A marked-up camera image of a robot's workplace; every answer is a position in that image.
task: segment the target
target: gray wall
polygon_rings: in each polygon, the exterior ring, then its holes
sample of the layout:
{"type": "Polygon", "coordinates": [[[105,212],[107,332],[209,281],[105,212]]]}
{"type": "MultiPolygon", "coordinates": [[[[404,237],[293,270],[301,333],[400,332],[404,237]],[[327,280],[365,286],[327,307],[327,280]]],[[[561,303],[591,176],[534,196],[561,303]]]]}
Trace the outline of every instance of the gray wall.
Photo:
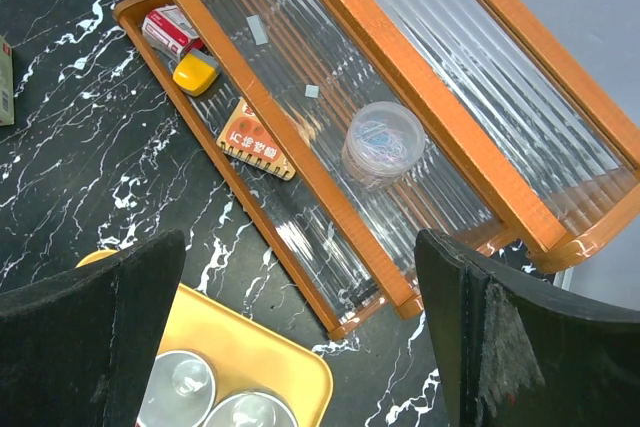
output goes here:
{"type": "MultiPolygon", "coordinates": [[[[523,0],[640,125],[640,0],[523,0]]],[[[570,290],[640,310],[640,218],[573,270],[570,290]]]]}

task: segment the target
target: clear ribbed plastic tray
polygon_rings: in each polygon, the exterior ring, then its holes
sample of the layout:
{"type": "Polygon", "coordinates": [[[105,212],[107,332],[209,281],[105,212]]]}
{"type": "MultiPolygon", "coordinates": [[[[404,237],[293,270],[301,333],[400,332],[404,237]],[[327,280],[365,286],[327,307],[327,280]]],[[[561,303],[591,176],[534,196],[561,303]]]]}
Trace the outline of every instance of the clear ribbed plastic tray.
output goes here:
{"type": "Polygon", "coordinates": [[[202,2],[412,282],[419,229],[439,228],[478,245],[495,235],[498,221],[429,138],[418,165],[384,190],[368,192],[342,169],[355,113],[375,101],[400,102],[318,0],[202,2]],[[305,95],[307,86],[319,88],[318,98],[305,95]]]}
{"type": "Polygon", "coordinates": [[[476,0],[375,0],[573,234],[637,181],[476,0]]]}
{"type": "MultiPolygon", "coordinates": [[[[175,61],[157,53],[172,72],[175,61]]],[[[187,97],[214,138],[241,98],[225,74],[187,97]]],[[[240,160],[232,165],[341,323],[374,300],[378,286],[299,176],[283,181],[240,160]]]]}

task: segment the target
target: clear plastic container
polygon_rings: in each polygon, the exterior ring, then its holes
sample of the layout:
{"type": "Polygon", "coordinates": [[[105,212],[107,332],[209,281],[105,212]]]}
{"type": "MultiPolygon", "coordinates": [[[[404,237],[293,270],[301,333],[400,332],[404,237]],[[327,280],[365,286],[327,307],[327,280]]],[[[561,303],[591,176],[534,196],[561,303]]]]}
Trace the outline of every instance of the clear plastic container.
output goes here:
{"type": "Polygon", "coordinates": [[[347,173],[365,189],[398,180],[422,157],[425,133],[418,118],[393,102],[375,102],[358,111],[342,148],[347,173]]]}

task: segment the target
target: orange wooden frame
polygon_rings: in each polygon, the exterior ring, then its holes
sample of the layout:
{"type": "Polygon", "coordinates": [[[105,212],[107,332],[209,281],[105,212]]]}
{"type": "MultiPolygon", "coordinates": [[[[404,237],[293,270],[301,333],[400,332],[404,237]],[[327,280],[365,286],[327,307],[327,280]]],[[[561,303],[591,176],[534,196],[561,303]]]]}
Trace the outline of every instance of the orange wooden frame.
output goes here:
{"type": "MultiPolygon", "coordinates": [[[[493,145],[466,110],[457,102],[431,67],[398,31],[374,0],[322,0],[341,26],[358,43],[369,60],[394,87],[406,105],[421,118],[455,165],[473,183],[488,205],[508,225],[515,228],[532,249],[533,257],[546,271],[566,268],[567,256],[549,255],[554,248],[571,251],[577,263],[586,257],[577,254],[576,239],[537,198],[504,155],[493,145]]],[[[640,130],[608,98],[553,36],[518,0],[479,0],[491,15],[529,54],[536,65],[564,93],[585,119],[601,132],[603,139],[622,154],[632,168],[639,165],[640,130]]],[[[598,224],[615,233],[640,211],[640,192],[628,192],[598,224]],[[625,205],[632,210],[621,215],[625,205]]],[[[605,241],[594,236],[603,229],[594,225],[588,238],[602,248],[605,241]]]]}
{"type": "MultiPolygon", "coordinates": [[[[269,42],[277,47],[283,58],[295,70],[296,75],[300,78],[311,79],[315,85],[321,88],[324,95],[318,100],[319,105],[332,117],[336,127],[342,128],[342,133],[346,134],[346,125],[355,115],[358,107],[352,99],[342,95],[344,91],[339,85],[327,80],[331,78],[331,73],[319,58],[308,54],[311,52],[311,48],[304,35],[287,19],[286,15],[279,15],[279,7],[270,5],[268,0],[235,0],[235,4],[238,9],[246,8],[249,11],[258,12],[261,10],[272,11],[272,15],[264,16],[262,19],[265,27],[269,30],[269,42]]],[[[405,181],[415,187],[413,179],[406,178],[405,181]]],[[[388,189],[387,195],[405,214],[408,222],[415,227],[416,232],[421,227],[438,224],[448,225],[445,216],[437,212],[431,200],[419,188],[412,190],[404,183],[396,183],[388,189]],[[430,206],[431,211],[425,209],[424,205],[430,206]]],[[[473,229],[473,232],[461,234],[461,237],[467,240],[468,245],[476,247],[487,241],[495,242],[494,237],[505,230],[505,226],[496,219],[496,221],[473,229]]]]}
{"type": "Polygon", "coordinates": [[[414,302],[416,293],[333,182],[318,158],[297,132],[289,128],[278,128],[290,125],[287,117],[262,82],[253,74],[245,59],[204,4],[200,0],[173,1],[200,33],[204,43],[220,61],[222,68],[242,92],[247,102],[254,107],[258,118],[282,147],[298,174],[307,185],[311,186],[318,202],[343,232],[345,240],[353,251],[367,266],[384,296],[399,309],[402,309],[407,302],[414,302]]]}
{"type": "Polygon", "coordinates": [[[396,94],[475,187],[532,248],[566,230],[374,0],[322,0],[396,94]]]}
{"type": "Polygon", "coordinates": [[[161,7],[168,3],[171,3],[171,0],[125,0],[116,5],[113,16],[136,46],[211,161],[215,164],[225,181],[231,186],[234,194],[242,203],[262,236],[273,248],[278,260],[285,267],[327,329],[328,336],[334,340],[343,338],[364,320],[373,315],[384,304],[384,298],[380,297],[372,301],[367,307],[358,311],[355,317],[342,324],[340,323],[329,304],[313,285],[307,273],[277,233],[264,211],[260,208],[259,202],[249,192],[247,186],[235,172],[226,154],[218,147],[209,128],[204,124],[202,119],[200,119],[200,116],[186,98],[185,94],[178,88],[175,82],[173,82],[170,73],[162,61],[142,36],[140,25],[145,15],[156,7],[161,7]]]}

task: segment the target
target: plastic lid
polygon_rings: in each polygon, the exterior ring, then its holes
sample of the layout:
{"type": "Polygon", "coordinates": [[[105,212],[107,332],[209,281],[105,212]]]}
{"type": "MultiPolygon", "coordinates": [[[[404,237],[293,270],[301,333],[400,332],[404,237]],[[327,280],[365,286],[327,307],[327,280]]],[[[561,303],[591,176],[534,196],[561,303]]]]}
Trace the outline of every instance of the plastic lid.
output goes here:
{"type": "Polygon", "coordinates": [[[409,109],[393,102],[375,102],[353,118],[346,142],[361,168],[393,177],[420,160],[426,139],[422,124],[409,109]]]}

